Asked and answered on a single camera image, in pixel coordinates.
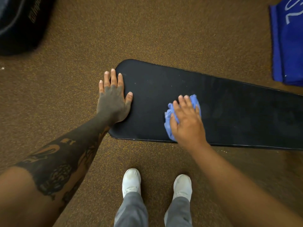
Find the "brown carpet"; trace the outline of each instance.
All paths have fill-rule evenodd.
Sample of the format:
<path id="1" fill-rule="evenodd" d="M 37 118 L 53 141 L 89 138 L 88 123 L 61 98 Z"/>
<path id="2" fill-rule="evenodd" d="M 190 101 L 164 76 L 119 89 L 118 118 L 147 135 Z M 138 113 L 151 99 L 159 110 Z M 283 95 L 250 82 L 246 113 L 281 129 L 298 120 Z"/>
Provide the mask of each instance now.
<path id="1" fill-rule="evenodd" d="M 41 46 L 0 58 L 0 170 L 91 118 L 102 73 L 124 59 L 303 94 L 271 79 L 268 5 L 278 1 L 58 0 Z M 303 215 L 302 152 L 214 149 Z M 112 226 L 130 167 L 141 172 L 150 226 L 164 226 L 182 172 L 192 178 L 193 225 L 230 226 L 205 177 L 177 145 L 108 135 L 55 226 Z"/>

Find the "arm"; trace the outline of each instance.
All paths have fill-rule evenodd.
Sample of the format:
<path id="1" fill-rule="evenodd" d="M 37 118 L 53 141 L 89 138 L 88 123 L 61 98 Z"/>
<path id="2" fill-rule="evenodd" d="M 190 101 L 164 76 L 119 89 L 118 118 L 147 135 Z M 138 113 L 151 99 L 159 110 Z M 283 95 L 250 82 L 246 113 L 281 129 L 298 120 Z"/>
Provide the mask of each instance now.
<path id="1" fill-rule="evenodd" d="M 121 74 L 99 83 L 94 118 L 51 141 L 0 176 L 0 226 L 52 226 L 82 183 L 109 128 L 129 113 Z"/>
<path id="2" fill-rule="evenodd" d="M 205 138 L 198 108 L 193 109 L 188 96 L 179 96 L 179 103 L 180 106 L 177 101 L 173 103 L 180 123 L 177 124 L 172 114 L 172 133 L 204 172 L 235 226 L 303 226 L 300 216 L 259 188 L 211 148 Z"/>

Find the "forearm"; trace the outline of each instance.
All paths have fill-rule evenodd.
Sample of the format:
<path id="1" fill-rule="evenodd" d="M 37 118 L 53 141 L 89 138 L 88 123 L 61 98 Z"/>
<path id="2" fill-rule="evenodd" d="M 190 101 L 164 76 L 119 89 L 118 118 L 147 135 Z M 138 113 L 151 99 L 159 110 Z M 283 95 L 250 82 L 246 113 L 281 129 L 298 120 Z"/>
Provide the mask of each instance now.
<path id="1" fill-rule="evenodd" d="M 109 121 L 99 113 L 1 175 L 0 220 L 52 225 L 83 181 Z"/>
<path id="2" fill-rule="evenodd" d="M 210 145 L 192 155 L 235 226 L 303 226 L 303 220 L 259 188 Z"/>

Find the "tattooed arm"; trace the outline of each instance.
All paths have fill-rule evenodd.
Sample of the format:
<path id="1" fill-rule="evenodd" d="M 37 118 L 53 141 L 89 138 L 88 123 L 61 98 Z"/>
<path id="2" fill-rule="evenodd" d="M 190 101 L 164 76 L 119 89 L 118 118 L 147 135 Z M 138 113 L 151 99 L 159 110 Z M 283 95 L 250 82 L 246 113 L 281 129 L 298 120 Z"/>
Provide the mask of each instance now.
<path id="1" fill-rule="evenodd" d="M 104 74 L 94 118 L 0 175 L 0 226 L 52 226 L 82 183 L 102 138 L 129 113 L 132 93 L 116 71 Z"/>

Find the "blue towel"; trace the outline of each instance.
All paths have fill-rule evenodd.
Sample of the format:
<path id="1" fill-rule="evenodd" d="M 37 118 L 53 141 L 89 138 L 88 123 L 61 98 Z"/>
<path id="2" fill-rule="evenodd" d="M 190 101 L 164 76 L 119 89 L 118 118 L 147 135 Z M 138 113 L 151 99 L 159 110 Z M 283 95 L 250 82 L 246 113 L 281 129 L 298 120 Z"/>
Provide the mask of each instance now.
<path id="1" fill-rule="evenodd" d="M 303 0 L 270 6 L 273 79 L 303 86 Z"/>
<path id="2" fill-rule="evenodd" d="M 200 116 L 201 116 L 201 109 L 200 109 L 200 104 L 199 104 L 199 101 L 197 99 L 197 96 L 196 95 L 191 95 L 189 98 L 191 100 L 191 103 L 192 103 L 192 106 L 193 106 L 194 109 L 196 108 L 196 105 L 198 106 Z M 171 130 L 171 127 L 170 127 L 170 116 L 171 116 L 171 114 L 173 113 L 175 115 L 175 119 L 176 119 L 177 123 L 179 123 L 179 120 L 178 120 L 178 118 L 175 114 L 174 107 L 173 107 L 172 103 L 169 103 L 168 107 L 169 107 L 169 109 L 164 113 L 164 116 L 165 116 L 164 126 L 165 126 L 167 134 L 169 135 L 169 138 L 176 142 L 176 139 L 172 135 L 172 130 Z"/>

